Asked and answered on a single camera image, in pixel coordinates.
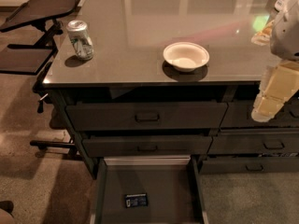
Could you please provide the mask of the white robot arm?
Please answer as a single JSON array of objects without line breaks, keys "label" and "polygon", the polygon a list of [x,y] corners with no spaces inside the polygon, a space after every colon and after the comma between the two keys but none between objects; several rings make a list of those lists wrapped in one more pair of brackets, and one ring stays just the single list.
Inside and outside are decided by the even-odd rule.
[{"label": "white robot arm", "polygon": [[251,117],[267,122],[299,90],[299,4],[289,2],[265,28],[270,32],[270,50],[282,59],[275,67],[267,66],[254,101]]}]

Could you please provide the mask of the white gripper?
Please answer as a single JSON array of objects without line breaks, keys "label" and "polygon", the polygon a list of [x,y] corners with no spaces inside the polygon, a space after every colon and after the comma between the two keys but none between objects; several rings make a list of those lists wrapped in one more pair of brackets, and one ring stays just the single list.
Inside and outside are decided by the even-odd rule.
[{"label": "white gripper", "polygon": [[[270,42],[274,21],[256,33],[251,42],[264,46]],[[299,91],[299,62],[283,60],[276,66],[267,66],[258,94],[251,111],[251,117],[257,122],[268,122]]]}]

